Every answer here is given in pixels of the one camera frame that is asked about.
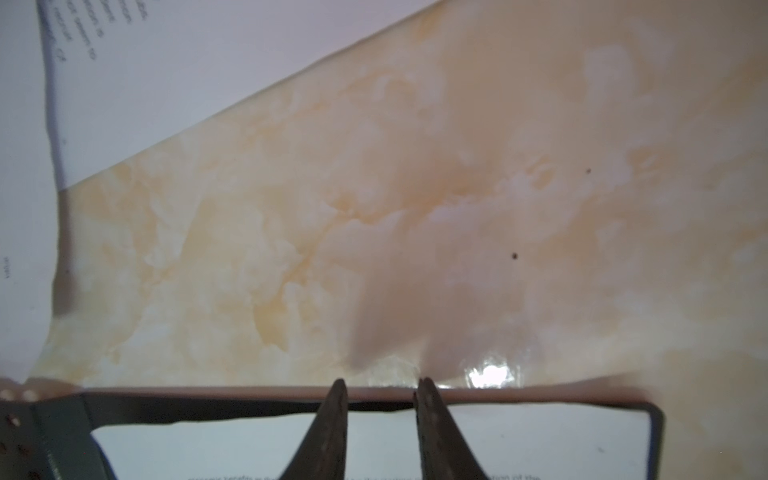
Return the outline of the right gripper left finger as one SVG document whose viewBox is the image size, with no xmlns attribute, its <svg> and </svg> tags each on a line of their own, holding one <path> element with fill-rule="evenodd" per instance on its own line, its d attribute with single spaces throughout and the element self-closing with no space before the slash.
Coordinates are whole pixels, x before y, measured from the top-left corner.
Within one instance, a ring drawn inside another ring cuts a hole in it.
<svg viewBox="0 0 768 480">
<path fill-rule="evenodd" d="M 344 480 L 348 432 L 348 390 L 337 379 L 280 480 Z"/>
</svg>

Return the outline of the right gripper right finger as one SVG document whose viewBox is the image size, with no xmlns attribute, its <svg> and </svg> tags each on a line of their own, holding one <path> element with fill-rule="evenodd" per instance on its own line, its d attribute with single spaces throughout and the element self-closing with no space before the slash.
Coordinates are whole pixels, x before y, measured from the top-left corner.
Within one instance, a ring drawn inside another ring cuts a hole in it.
<svg viewBox="0 0 768 480">
<path fill-rule="evenodd" d="M 414 406 L 423 479 L 488 478 L 432 379 L 419 380 Z"/>
</svg>

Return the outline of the printed paper sheet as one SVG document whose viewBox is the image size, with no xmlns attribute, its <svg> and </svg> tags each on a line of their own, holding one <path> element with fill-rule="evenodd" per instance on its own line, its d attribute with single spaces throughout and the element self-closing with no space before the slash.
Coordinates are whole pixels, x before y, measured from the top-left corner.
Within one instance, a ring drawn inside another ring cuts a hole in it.
<svg viewBox="0 0 768 480">
<path fill-rule="evenodd" d="M 580 404 L 454 405 L 450 412 L 492 479 L 644 479 L 649 413 Z M 104 426 L 92 436 L 118 479 L 276 479 L 314 417 Z M 349 415 L 349 479 L 418 479 L 411 410 Z"/>
</svg>

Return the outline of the orange and black folder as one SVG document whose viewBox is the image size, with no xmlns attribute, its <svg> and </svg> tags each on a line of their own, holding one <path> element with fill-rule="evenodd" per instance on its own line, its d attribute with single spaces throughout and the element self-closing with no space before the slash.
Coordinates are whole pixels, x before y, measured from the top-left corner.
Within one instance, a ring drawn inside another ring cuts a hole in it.
<svg viewBox="0 0 768 480">
<path fill-rule="evenodd" d="M 79 390 L 60 384 L 40 400 L 1 402 L 1 475 L 5 479 L 111 479 L 93 429 L 129 423 L 230 420 L 315 413 L 326 387 L 213 387 Z M 445 389 L 448 404 L 575 403 L 643 411 L 650 420 L 645 476 L 655 479 L 665 415 L 636 389 L 604 379 L 524 389 Z"/>
</svg>

